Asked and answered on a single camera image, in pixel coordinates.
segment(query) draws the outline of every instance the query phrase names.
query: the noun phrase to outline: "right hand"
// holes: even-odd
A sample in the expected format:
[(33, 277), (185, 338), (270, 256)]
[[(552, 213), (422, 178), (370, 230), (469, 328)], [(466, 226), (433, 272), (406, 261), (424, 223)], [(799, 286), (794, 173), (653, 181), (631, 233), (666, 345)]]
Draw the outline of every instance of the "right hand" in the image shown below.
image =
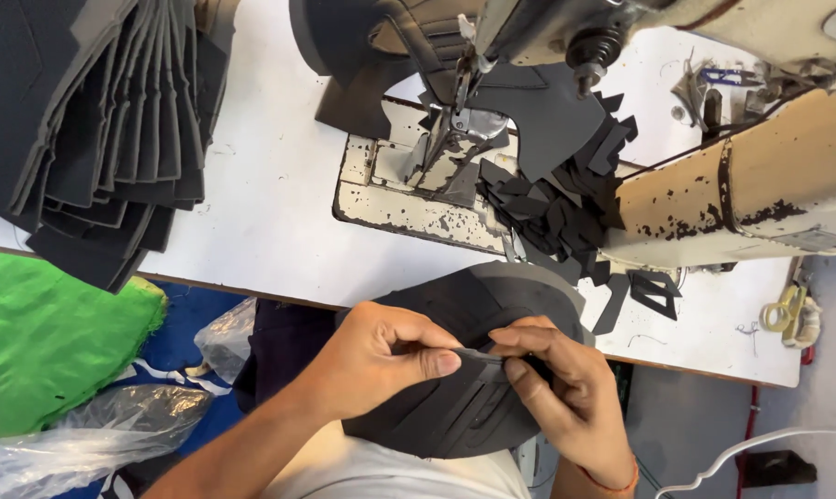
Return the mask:
[[(615, 376), (602, 353), (572, 341), (546, 317), (525, 317), (489, 336), (490, 353), (510, 357), (508, 379), (541, 431), (566, 459), (593, 479), (619, 490), (634, 480), (634, 454), (627, 443)], [(544, 359), (554, 372), (553, 390), (525, 361)]]

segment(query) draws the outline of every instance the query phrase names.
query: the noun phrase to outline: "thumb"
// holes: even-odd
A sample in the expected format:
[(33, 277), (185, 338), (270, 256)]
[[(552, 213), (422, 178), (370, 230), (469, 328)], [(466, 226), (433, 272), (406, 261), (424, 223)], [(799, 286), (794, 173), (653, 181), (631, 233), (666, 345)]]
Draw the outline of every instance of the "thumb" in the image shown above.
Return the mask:
[(395, 375), (403, 388), (415, 383), (449, 376), (461, 367), (461, 357), (445, 348), (425, 348), (407, 355), (396, 355)]
[(563, 438), (574, 424), (575, 414), (557, 398), (547, 381), (524, 360), (513, 357), (505, 361), (504, 371), (545, 436), (555, 443)]

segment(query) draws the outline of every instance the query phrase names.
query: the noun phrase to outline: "white shirt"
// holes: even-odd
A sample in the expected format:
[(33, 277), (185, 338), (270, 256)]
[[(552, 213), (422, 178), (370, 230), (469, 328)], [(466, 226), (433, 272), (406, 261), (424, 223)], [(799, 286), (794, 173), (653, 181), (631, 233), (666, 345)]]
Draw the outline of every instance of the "white shirt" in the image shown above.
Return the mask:
[(507, 450), (464, 459), (419, 459), (322, 428), (262, 499), (531, 499)]

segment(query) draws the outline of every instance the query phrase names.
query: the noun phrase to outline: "green cloth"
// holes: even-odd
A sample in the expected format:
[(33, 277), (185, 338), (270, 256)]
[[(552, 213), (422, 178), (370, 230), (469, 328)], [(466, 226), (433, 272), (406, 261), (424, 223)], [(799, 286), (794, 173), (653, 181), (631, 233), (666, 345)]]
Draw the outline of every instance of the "green cloth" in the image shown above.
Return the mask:
[(0, 253), (0, 437), (38, 432), (112, 383), (162, 325), (165, 304), (141, 278), (114, 296)]

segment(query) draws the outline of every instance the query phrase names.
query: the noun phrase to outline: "fingernail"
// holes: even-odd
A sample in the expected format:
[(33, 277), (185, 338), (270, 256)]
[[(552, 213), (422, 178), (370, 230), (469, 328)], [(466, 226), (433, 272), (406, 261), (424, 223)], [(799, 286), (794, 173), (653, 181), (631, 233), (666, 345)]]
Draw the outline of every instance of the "fingernail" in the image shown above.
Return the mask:
[(523, 362), (517, 359), (507, 359), (504, 362), (504, 372), (508, 375), (509, 380), (515, 382), (526, 374), (526, 368), (523, 366)]
[(440, 376), (449, 376), (461, 367), (461, 357), (456, 353), (442, 353), (436, 357), (436, 371)]

